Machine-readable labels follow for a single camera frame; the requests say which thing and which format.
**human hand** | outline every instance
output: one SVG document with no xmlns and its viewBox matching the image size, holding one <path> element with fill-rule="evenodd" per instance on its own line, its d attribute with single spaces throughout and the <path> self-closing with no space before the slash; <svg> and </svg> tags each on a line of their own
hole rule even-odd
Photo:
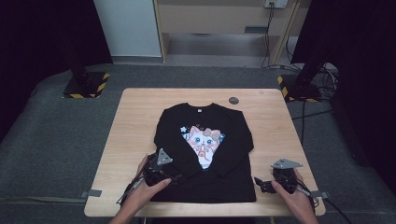
<svg viewBox="0 0 396 224">
<path fill-rule="evenodd" d="M 297 169 L 293 169 L 297 178 L 303 181 L 303 177 L 298 173 Z M 277 194 L 283 199 L 285 204 L 288 206 L 289 210 L 302 224 L 317 224 L 318 220 L 312 209 L 311 202 L 309 198 L 300 192 L 299 190 L 294 191 L 294 193 L 289 194 L 283 189 L 283 187 L 277 183 L 275 180 L 271 182 L 272 186 L 276 190 Z"/>
<path fill-rule="evenodd" d="M 136 174 L 139 174 L 143 169 L 147 159 L 148 155 L 140 162 Z M 145 181 L 142 181 L 142 183 L 127 196 L 120 211 L 114 216 L 110 223 L 129 223 L 134 215 L 143 208 L 156 193 L 166 188 L 170 182 L 171 179 L 168 178 L 149 187 Z"/>
</svg>

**shirt sleeve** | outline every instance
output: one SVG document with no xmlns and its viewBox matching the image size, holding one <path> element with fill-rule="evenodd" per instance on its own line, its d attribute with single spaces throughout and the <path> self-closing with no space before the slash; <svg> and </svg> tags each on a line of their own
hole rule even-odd
<svg viewBox="0 0 396 224">
<path fill-rule="evenodd" d="M 201 172 L 202 167 L 177 125 L 177 113 L 172 109 L 165 109 L 157 125 L 154 143 L 173 159 L 172 165 L 176 169 L 190 177 Z"/>
<path fill-rule="evenodd" d="M 242 111 L 233 116 L 232 129 L 225 136 L 213 156 L 210 169 L 220 176 L 226 176 L 248 156 L 254 148 L 253 139 Z"/>
</svg>

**black stand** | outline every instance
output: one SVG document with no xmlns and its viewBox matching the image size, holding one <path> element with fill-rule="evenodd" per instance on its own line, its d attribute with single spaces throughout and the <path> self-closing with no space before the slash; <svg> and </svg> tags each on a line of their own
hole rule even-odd
<svg viewBox="0 0 396 224">
<path fill-rule="evenodd" d="M 66 88 L 64 98 L 96 98 L 100 96 L 109 75 L 104 72 L 87 72 L 79 58 L 75 46 L 70 40 L 71 32 L 64 28 L 62 21 L 51 8 L 50 1 L 43 2 L 42 8 L 50 22 L 50 31 L 64 57 L 64 61 L 73 73 Z"/>
<path fill-rule="evenodd" d="M 320 101 L 320 92 L 318 88 L 311 84 L 312 79 L 320 71 L 326 62 L 329 61 L 332 55 L 332 45 L 335 37 L 332 33 L 332 28 L 335 27 L 338 16 L 335 14 L 326 20 L 326 29 L 323 29 L 318 34 L 318 41 L 312 44 L 312 51 L 308 55 L 305 65 L 300 74 L 295 77 L 282 76 L 285 81 L 285 86 L 288 89 L 289 99 L 305 100 L 312 99 L 313 101 Z"/>
<path fill-rule="evenodd" d="M 87 72 L 70 79 L 64 89 L 64 98 L 96 98 L 102 93 L 109 74 L 104 72 Z"/>
<path fill-rule="evenodd" d="M 286 102 L 298 100 L 317 102 L 320 101 L 321 94 L 318 87 L 312 83 L 308 83 L 303 88 L 299 88 L 296 82 L 298 75 L 282 75 L 278 78 L 283 98 Z"/>
</svg>

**black long-sleeve shirt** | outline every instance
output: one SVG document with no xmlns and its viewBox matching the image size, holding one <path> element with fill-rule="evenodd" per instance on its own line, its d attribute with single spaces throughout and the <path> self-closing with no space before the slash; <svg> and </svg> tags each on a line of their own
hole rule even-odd
<svg viewBox="0 0 396 224">
<path fill-rule="evenodd" d="M 174 105 L 163 111 L 154 138 L 173 162 L 167 175 L 177 184 L 157 193 L 154 202 L 255 202 L 248 153 L 254 148 L 242 111 L 221 105 Z"/>
</svg>

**gray floor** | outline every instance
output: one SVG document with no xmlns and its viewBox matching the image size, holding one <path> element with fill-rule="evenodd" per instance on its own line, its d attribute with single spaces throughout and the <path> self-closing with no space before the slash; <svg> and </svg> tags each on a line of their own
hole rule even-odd
<svg viewBox="0 0 396 224">
<path fill-rule="evenodd" d="M 290 40 L 290 51 L 295 40 Z M 110 74 L 103 95 L 95 101 L 61 99 L 67 73 L 39 83 L 0 145 L 0 197 L 77 198 L 77 192 L 89 189 L 125 88 L 277 88 L 276 77 L 290 73 L 261 69 L 265 46 L 255 36 L 178 35 L 170 46 L 166 63 L 124 58 L 116 65 L 90 67 Z M 289 64 L 286 51 L 279 63 Z M 301 116 L 302 108 L 301 102 L 288 103 L 292 118 Z M 305 114 L 329 109 L 327 102 L 306 104 Z M 294 125 L 302 136 L 302 120 Z M 328 191 L 353 223 L 396 223 L 395 196 L 373 168 L 353 160 L 331 113 L 305 119 L 303 146 L 319 189 Z M 334 208 L 326 208 L 321 223 L 346 223 Z M 85 217 L 83 209 L 83 203 L 0 203 L 0 223 L 109 221 Z M 271 222 L 260 217 L 256 223 Z M 297 222 L 275 217 L 275 223 Z"/>
</svg>

